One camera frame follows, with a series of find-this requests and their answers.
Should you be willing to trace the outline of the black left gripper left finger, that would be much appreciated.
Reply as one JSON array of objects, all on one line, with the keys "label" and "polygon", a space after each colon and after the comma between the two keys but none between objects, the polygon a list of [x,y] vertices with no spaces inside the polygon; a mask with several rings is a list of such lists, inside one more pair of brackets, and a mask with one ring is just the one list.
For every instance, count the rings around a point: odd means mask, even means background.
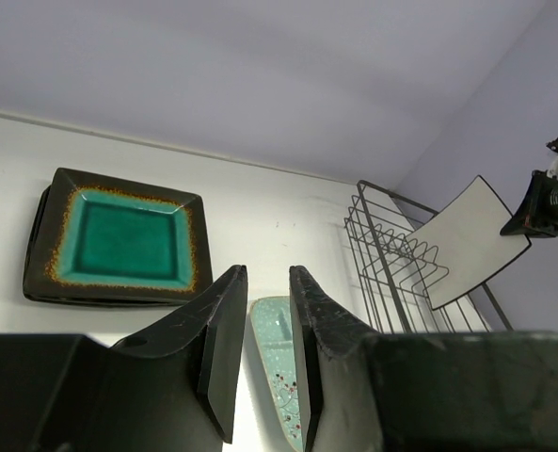
[{"label": "black left gripper left finger", "polygon": [[246,310],[247,269],[234,265],[200,296],[118,341],[113,443],[231,443]]}]

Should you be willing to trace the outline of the light blue patterned plate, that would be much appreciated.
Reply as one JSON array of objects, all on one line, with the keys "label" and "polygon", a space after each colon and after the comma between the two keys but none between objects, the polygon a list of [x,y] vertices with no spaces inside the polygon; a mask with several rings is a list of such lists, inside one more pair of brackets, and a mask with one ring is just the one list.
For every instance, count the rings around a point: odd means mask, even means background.
[{"label": "light blue patterned plate", "polygon": [[249,315],[282,433],[293,451],[302,451],[303,427],[298,402],[290,298],[257,299],[252,302]]}]

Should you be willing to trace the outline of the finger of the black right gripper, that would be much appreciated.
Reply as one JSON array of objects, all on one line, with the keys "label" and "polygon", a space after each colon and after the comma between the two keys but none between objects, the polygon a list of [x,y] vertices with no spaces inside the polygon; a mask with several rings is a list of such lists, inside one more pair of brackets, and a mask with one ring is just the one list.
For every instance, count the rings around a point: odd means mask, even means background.
[{"label": "finger of the black right gripper", "polygon": [[524,198],[516,213],[502,226],[500,236],[526,235],[538,238],[541,233],[534,226],[542,186],[542,172],[533,171],[532,178]]}]

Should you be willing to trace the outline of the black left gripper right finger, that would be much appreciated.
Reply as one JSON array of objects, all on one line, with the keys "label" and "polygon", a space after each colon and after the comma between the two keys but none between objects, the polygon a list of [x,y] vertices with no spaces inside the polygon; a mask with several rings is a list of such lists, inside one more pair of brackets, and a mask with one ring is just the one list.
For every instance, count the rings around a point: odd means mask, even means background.
[{"label": "black left gripper right finger", "polygon": [[296,384],[306,451],[380,451],[369,366],[369,325],[322,289],[304,266],[289,269]]}]

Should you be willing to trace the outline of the teal green square plate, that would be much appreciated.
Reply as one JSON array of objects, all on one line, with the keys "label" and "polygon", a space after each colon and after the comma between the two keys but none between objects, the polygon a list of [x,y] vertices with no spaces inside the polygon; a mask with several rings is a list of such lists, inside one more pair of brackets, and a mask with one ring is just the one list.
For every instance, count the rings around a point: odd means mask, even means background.
[{"label": "teal green square plate", "polygon": [[69,221],[78,238],[63,243],[64,254],[83,252],[74,265],[58,268],[62,277],[85,280],[84,272],[103,273],[107,282],[152,277],[178,287],[196,276],[193,299],[214,280],[204,203],[200,195],[78,169],[59,168],[52,183],[79,186]]}]

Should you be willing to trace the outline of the white round plate black rim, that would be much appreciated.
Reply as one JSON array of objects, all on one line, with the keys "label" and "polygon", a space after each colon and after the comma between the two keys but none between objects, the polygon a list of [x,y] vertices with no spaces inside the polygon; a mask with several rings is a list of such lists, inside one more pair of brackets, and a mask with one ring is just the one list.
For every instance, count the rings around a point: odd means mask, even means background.
[{"label": "white round plate black rim", "polygon": [[432,310],[466,296],[529,250],[532,242],[526,235],[500,235],[511,218],[496,191],[478,175],[442,211],[407,236],[414,255],[436,266],[422,276]]}]

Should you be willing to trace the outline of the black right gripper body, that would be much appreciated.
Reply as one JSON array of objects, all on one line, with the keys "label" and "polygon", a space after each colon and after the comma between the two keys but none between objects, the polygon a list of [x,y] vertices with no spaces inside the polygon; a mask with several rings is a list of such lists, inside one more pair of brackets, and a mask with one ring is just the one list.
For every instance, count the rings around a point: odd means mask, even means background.
[{"label": "black right gripper body", "polygon": [[545,171],[537,171],[538,195],[534,214],[535,236],[558,237],[558,180],[550,178]]}]

